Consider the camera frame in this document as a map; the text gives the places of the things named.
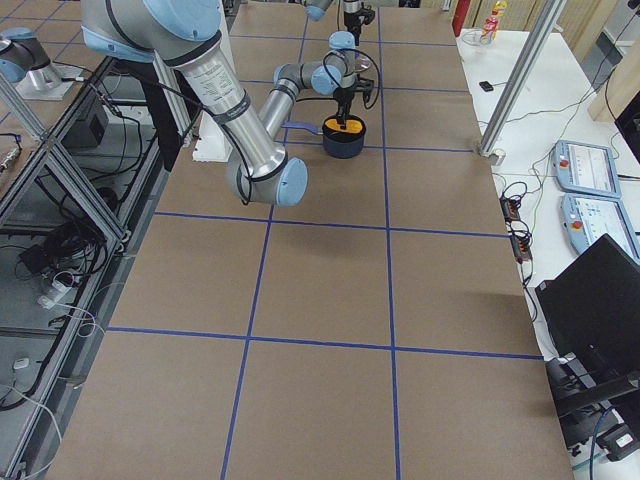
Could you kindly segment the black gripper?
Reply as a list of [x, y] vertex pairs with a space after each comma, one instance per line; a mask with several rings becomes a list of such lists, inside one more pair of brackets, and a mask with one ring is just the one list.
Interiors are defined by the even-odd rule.
[[346, 88], [336, 88], [333, 92], [333, 98], [338, 103], [336, 112], [336, 121], [339, 126], [346, 126], [350, 114], [350, 104], [352, 103], [356, 93], [356, 87], [351, 85]]
[[361, 35], [361, 20], [360, 15], [357, 12], [345, 12], [343, 14], [343, 21], [346, 28], [350, 28], [350, 33], [354, 37], [354, 45], [360, 45]]

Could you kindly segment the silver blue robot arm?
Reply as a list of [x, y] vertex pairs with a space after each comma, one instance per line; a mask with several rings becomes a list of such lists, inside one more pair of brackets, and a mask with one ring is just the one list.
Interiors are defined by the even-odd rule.
[[333, 33], [329, 54], [320, 61], [279, 67], [263, 108], [256, 110], [221, 48], [219, 2], [84, 1], [81, 9], [89, 48], [139, 63], [160, 57], [185, 77], [238, 152], [227, 167], [227, 181], [243, 202], [295, 206], [301, 201], [307, 166], [276, 143], [275, 136], [302, 90], [332, 95], [354, 85], [352, 33]]
[[338, 29], [346, 30], [355, 38], [355, 44], [360, 43], [362, 33], [361, 1], [334, 1], [334, 0], [304, 0], [300, 4], [305, 10], [307, 17], [318, 22], [323, 19], [328, 12], [338, 14]]

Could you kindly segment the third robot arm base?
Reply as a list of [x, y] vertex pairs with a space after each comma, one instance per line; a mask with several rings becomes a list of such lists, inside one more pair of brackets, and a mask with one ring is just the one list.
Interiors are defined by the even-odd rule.
[[26, 100], [60, 101], [71, 88], [26, 27], [1, 32], [1, 73]]

